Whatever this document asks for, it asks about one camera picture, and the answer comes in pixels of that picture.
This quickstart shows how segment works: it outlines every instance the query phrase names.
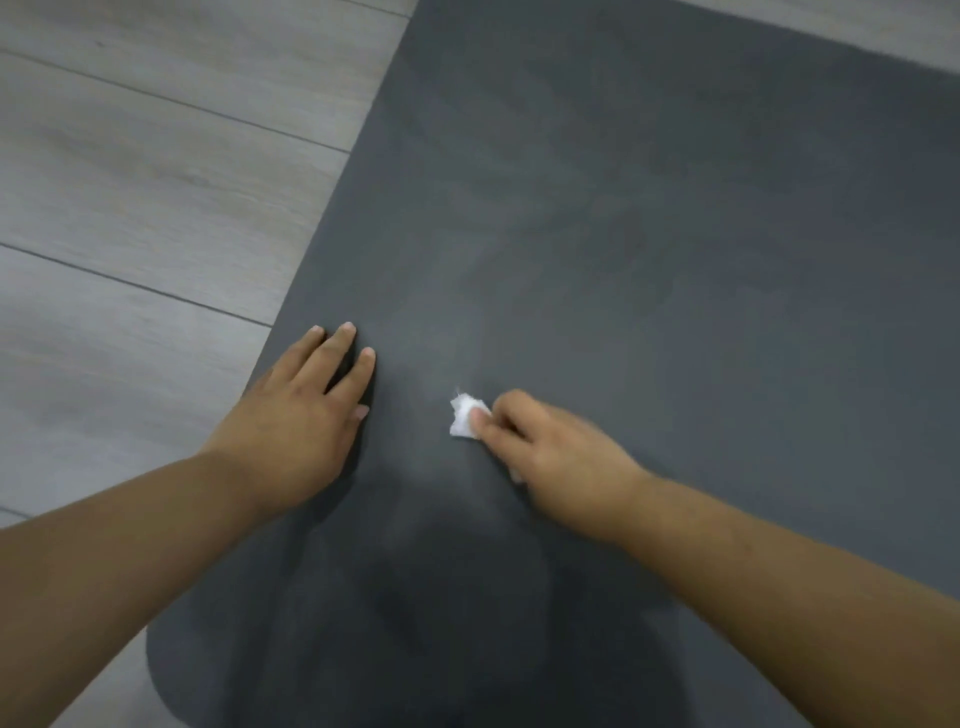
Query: finger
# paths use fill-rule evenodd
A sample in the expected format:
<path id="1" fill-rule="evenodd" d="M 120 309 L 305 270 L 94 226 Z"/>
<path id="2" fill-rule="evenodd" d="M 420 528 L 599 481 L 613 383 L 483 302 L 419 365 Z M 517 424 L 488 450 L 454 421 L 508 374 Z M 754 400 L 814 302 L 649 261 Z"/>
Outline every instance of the finger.
<path id="1" fill-rule="evenodd" d="M 508 468 L 526 477 L 528 464 L 533 456 L 533 445 L 515 432 L 498 425 L 479 407 L 470 412 L 470 426 L 483 444 Z"/>
<path id="2" fill-rule="evenodd" d="M 360 429 L 360 424 L 369 414 L 370 408 L 366 404 L 357 404 L 350 410 L 347 421 L 340 431 L 340 440 L 337 445 L 337 456 L 340 458 L 341 468 L 343 468 L 343 463 L 347 462 L 347 457 L 350 455 L 350 448 L 353 447 L 353 442 L 357 439 L 357 431 Z"/>
<path id="3" fill-rule="evenodd" d="M 327 394 L 327 398 L 345 415 L 367 391 L 375 364 L 376 353 L 370 347 L 366 347 L 360 352 L 353 368 Z"/>
<path id="4" fill-rule="evenodd" d="M 513 427 L 527 440 L 536 440 L 550 423 L 550 413 L 526 392 L 515 389 L 496 398 L 493 421 L 501 427 Z"/>
<path id="5" fill-rule="evenodd" d="M 336 374 L 337 367 L 344 360 L 356 333 L 356 326 L 350 322 L 340 326 L 330 338 L 310 354 L 310 358 L 294 377 L 294 384 L 312 387 L 319 390 L 321 394 L 325 392 L 326 385 Z"/>
<path id="6" fill-rule="evenodd" d="M 285 384 L 293 379 L 323 340 L 324 330 L 320 327 L 312 327 L 276 361 L 264 381 L 264 386 Z"/>

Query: hand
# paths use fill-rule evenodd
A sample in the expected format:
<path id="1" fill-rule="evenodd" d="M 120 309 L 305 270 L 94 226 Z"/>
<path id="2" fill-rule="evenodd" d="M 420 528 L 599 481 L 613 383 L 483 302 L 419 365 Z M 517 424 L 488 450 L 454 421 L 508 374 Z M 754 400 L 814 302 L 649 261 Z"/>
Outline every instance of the hand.
<path id="1" fill-rule="evenodd" d="M 539 509 L 585 536 L 622 545 L 638 492 L 657 478 L 594 425 L 526 392 L 501 396 L 492 412 L 470 412 L 473 431 L 526 481 Z"/>
<path id="2" fill-rule="evenodd" d="M 356 328 L 343 324 L 324 341 L 313 327 L 237 402 L 200 454 L 238 469 L 257 507 L 276 515 L 320 492 L 340 474 L 369 408 L 358 404 L 370 384 L 375 355 L 325 390 Z"/>

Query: white tissue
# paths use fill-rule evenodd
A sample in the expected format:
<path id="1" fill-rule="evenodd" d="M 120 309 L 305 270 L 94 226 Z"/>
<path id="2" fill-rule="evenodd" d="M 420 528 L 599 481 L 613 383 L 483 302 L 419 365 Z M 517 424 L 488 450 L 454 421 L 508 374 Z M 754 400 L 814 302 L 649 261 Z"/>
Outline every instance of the white tissue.
<path id="1" fill-rule="evenodd" d="M 489 415 L 490 408 L 482 400 L 467 394 L 458 394 L 450 400 L 450 404 L 453 406 L 453 425 L 450 426 L 450 434 L 454 437 L 469 437 L 471 440 L 477 440 L 473 427 L 470 426 L 470 412 L 479 407 Z M 516 485 L 523 484 L 520 473 L 513 468 L 510 468 L 510 479 Z"/>

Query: right hand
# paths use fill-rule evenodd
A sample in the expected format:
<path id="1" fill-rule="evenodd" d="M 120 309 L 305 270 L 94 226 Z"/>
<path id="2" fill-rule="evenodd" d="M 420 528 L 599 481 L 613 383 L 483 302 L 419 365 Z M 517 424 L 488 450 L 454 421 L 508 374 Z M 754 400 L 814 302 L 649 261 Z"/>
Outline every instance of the right hand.
<path id="1" fill-rule="evenodd" d="M 622 545 L 647 473 L 600 429 L 514 390 L 492 415 L 470 413 L 474 433 L 527 483 L 547 516 L 597 541 Z"/>

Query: fingernail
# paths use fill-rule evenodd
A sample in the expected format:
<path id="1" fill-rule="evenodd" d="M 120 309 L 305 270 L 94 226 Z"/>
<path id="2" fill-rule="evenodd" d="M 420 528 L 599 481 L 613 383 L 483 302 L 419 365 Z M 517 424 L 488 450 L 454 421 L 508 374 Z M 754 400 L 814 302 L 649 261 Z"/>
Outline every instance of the fingernail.
<path id="1" fill-rule="evenodd" d="M 487 421 L 487 413 L 480 407 L 474 407 L 470 410 L 470 424 L 474 427 L 482 426 Z"/>

